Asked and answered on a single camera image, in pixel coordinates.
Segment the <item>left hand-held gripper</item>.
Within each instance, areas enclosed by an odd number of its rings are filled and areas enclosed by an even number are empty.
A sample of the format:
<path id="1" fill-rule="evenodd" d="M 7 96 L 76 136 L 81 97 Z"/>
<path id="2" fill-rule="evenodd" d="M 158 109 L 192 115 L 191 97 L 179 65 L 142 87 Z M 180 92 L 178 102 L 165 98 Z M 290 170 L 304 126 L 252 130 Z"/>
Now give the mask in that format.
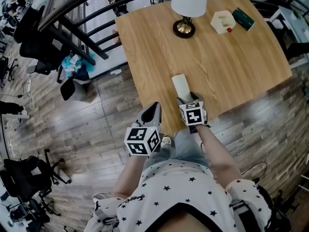
<path id="1" fill-rule="evenodd" d="M 161 105 L 153 102 L 143 108 L 126 130 L 124 143 L 131 155 L 150 156 L 160 145 Z"/>

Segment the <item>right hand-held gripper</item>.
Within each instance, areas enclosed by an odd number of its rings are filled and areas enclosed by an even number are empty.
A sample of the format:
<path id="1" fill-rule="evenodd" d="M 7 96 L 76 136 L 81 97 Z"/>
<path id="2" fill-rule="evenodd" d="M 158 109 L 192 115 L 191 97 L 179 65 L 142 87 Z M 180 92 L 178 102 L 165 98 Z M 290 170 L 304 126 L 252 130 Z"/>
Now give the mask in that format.
<path id="1" fill-rule="evenodd" d="M 196 125 L 207 126 L 207 111 L 204 108 L 203 97 L 198 93 L 190 92 L 193 103 L 185 104 L 185 101 L 177 97 L 181 118 L 189 128 L 190 133 L 196 133 Z"/>

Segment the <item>person's left forearm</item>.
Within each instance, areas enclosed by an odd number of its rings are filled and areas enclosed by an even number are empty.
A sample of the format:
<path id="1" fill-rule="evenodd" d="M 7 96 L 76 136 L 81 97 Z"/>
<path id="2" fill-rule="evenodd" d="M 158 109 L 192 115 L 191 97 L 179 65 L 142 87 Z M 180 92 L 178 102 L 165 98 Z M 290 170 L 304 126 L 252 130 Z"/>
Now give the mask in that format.
<path id="1" fill-rule="evenodd" d="M 138 187 L 147 156 L 131 156 L 121 172 L 111 193 L 112 197 L 126 199 Z"/>

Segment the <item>person's right forearm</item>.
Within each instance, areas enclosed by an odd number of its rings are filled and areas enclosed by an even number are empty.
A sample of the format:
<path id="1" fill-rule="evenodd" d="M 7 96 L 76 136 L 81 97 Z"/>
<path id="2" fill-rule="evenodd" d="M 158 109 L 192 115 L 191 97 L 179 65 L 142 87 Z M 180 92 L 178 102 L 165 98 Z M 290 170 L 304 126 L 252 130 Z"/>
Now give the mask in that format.
<path id="1" fill-rule="evenodd" d="M 226 188 L 234 180 L 242 179 L 237 163 L 211 130 L 203 125 L 197 125 L 196 130 L 207 152 L 210 167 L 217 182 Z"/>

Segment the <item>wooden table with white legs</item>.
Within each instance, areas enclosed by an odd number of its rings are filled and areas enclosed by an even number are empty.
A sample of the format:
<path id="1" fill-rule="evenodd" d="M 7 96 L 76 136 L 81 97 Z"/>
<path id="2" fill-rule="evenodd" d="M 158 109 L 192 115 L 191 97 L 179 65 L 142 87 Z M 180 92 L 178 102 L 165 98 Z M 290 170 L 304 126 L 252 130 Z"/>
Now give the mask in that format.
<path id="1" fill-rule="evenodd" d="M 240 8 L 255 24 L 246 31 L 236 25 L 218 34 L 213 14 Z M 249 0 L 208 0 L 207 11 L 193 20 L 196 32 L 177 37 L 180 19 L 169 2 L 145 7 L 116 18 L 116 28 L 143 106 L 159 102 L 162 132 L 184 128 L 172 78 L 184 74 L 191 91 L 204 98 L 209 118 L 258 97 L 292 75 L 273 32 Z"/>

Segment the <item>person's light blue jeans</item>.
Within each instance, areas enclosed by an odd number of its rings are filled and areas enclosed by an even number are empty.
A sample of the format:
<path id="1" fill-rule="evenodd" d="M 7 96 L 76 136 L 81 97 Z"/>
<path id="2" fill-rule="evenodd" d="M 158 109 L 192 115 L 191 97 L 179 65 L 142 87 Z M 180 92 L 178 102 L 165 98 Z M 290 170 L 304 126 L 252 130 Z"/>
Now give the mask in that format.
<path id="1" fill-rule="evenodd" d="M 153 153 L 146 161 L 143 170 L 166 160 L 189 161 L 209 167 L 202 150 L 198 146 L 189 129 L 174 134 L 173 145 L 163 145 L 158 152 Z"/>

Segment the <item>white hexagonal box red button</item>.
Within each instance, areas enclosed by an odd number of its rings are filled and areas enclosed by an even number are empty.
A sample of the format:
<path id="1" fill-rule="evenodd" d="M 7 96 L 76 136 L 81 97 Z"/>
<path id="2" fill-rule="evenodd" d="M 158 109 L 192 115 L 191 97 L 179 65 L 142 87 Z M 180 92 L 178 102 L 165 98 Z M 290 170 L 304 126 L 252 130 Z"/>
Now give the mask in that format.
<path id="1" fill-rule="evenodd" d="M 233 15 L 227 10 L 215 12 L 211 20 L 211 26 L 218 34 L 231 32 L 235 25 Z"/>

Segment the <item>white star print shirt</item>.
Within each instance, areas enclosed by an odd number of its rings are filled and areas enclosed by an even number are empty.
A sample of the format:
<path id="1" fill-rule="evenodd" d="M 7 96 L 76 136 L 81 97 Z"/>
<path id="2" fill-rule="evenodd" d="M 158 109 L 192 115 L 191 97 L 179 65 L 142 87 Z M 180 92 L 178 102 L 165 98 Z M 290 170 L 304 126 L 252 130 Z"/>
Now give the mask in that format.
<path id="1" fill-rule="evenodd" d="M 265 232 L 271 224 L 253 181 L 236 179 L 223 188 L 208 167 L 173 159 L 145 169 L 129 197 L 97 201 L 84 232 L 156 232 L 181 211 L 214 232 Z"/>

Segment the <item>black flat seat pad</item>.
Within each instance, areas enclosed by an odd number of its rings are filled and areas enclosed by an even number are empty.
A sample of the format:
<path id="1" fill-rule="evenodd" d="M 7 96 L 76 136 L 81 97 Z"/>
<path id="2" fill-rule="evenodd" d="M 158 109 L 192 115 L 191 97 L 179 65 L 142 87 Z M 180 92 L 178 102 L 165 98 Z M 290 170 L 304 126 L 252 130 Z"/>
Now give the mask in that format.
<path id="1" fill-rule="evenodd" d="M 60 92 L 64 101 L 67 101 L 75 92 L 75 85 L 72 79 L 67 79 L 60 87 Z"/>

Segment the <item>blue bag with packets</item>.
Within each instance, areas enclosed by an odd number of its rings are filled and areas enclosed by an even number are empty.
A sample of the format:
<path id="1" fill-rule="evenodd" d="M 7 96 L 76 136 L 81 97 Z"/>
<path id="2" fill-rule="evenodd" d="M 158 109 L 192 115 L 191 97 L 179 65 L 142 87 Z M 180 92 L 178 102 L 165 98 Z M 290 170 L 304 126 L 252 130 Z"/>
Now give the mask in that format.
<path id="1" fill-rule="evenodd" d="M 62 60 L 61 66 L 63 67 L 67 78 L 80 81 L 89 80 L 89 74 L 94 70 L 94 65 L 78 55 L 66 56 Z"/>

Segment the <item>dark green box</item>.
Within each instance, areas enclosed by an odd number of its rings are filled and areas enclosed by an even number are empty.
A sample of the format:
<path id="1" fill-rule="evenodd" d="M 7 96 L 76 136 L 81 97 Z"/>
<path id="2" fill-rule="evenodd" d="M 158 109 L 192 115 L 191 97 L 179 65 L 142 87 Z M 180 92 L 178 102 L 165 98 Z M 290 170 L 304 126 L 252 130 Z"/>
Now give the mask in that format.
<path id="1" fill-rule="evenodd" d="M 240 8 L 235 9 L 232 13 L 232 16 L 234 20 L 239 23 L 246 31 L 249 31 L 255 25 L 255 21 Z"/>

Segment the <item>white desk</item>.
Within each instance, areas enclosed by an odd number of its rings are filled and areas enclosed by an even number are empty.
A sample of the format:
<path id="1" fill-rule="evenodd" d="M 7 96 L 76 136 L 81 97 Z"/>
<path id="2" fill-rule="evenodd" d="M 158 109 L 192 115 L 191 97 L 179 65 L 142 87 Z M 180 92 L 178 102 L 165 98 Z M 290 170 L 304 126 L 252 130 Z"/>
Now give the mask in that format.
<path id="1" fill-rule="evenodd" d="M 304 57 L 290 64 L 296 68 L 309 63 L 309 25 L 300 15 L 295 15 L 294 11 L 280 6 L 271 18 L 266 19 L 267 24 L 278 40 L 287 60 L 303 55 Z M 287 46 L 283 40 L 284 34 L 291 30 L 295 43 Z"/>

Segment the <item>large black office chair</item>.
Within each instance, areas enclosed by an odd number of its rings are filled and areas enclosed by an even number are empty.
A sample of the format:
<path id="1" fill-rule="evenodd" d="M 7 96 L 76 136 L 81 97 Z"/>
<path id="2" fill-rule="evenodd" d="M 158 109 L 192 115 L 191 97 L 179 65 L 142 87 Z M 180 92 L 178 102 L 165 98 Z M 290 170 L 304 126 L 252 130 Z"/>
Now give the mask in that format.
<path id="1" fill-rule="evenodd" d="M 38 30 L 43 11 L 44 7 L 38 10 L 28 7 L 14 31 L 14 40 L 21 44 L 20 56 L 38 61 L 36 65 L 27 67 L 27 73 L 49 75 L 51 71 L 59 70 L 70 49 L 63 43 L 57 48 L 51 33 Z"/>

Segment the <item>black curved metal railing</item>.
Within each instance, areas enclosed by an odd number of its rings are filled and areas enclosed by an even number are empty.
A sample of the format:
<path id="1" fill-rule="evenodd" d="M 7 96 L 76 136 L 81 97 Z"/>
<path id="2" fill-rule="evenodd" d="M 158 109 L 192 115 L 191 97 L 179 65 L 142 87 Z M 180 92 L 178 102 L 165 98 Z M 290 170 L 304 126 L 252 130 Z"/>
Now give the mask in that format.
<path id="1" fill-rule="evenodd" d="M 127 4 L 135 0 L 121 0 L 120 2 L 108 3 L 103 8 L 92 12 L 90 15 L 84 16 L 77 21 L 73 21 L 67 14 L 73 11 L 76 8 L 79 8 L 80 5 L 85 5 L 89 0 L 66 0 L 61 5 L 56 7 L 50 13 L 46 13 L 45 16 L 41 19 L 38 26 L 38 31 L 47 32 L 50 31 L 58 41 L 63 43 L 65 46 L 69 47 L 74 53 L 85 59 L 91 64 L 95 64 L 95 60 L 90 56 L 89 52 L 92 51 L 101 57 L 103 60 L 108 59 L 107 52 L 120 46 L 119 43 L 115 43 L 112 46 L 109 46 L 105 49 L 101 49 L 100 46 L 111 39 L 116 37 L 116 34 L 109 35 L 98 42 L 94 42 L 91 39 L 91 36 L 114 25 L 115 20 L 111 19 L 110 21 L 104 23 L 103 25 L 93 29 L 90 32 L 84 32 L 83 28 L 88 21 L 93 18 L 109 11 L 114 10 L 117 6 Z M 275 0 L 276 3 L 273 3 L 272 6 L 277 6 L 279 3 L 282 3 L 288 7 L 294 7 L 300 12 L 303 16 L 309 15 L 309 6 L 303 3 L 300 0 Z"/>

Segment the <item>black swivel office chair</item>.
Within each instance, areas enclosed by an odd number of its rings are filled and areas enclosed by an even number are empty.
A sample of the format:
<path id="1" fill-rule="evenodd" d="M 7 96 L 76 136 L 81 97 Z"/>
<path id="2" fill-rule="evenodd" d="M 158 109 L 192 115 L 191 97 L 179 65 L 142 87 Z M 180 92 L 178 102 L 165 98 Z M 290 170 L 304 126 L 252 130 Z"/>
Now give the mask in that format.
<path id="1" fill-rule="evenodd" d="M 59 182 L 70 184 L 71 180 L 63 179 L 56 168 L 64 163 L 64 159 L 58 160 L 53 165 L 49 161 L 50 150 L 44 150 L 45 160 L 36 156 L 26 159 L 5 159 L 4 167 L 0 169 L 0 179 L 6 189 L 7 195 L 28 202 L 36 193 L 41 198 L 52 192 L 52 185 Z"/>
<path id="2" fill-rule="evenodd" d="M 30 199 L 27 203 L 19 203 L 10 207 L 8 225 L 13 228 L 14 225 L 25 228 L 26 232 L 49 232 L 46 224 L 50 222 L 50 215 L 61 216 L 51 207 L 54 206 L 54 200 L 45 203 L 41 200 L 38 203 L 35 199 Z"/>

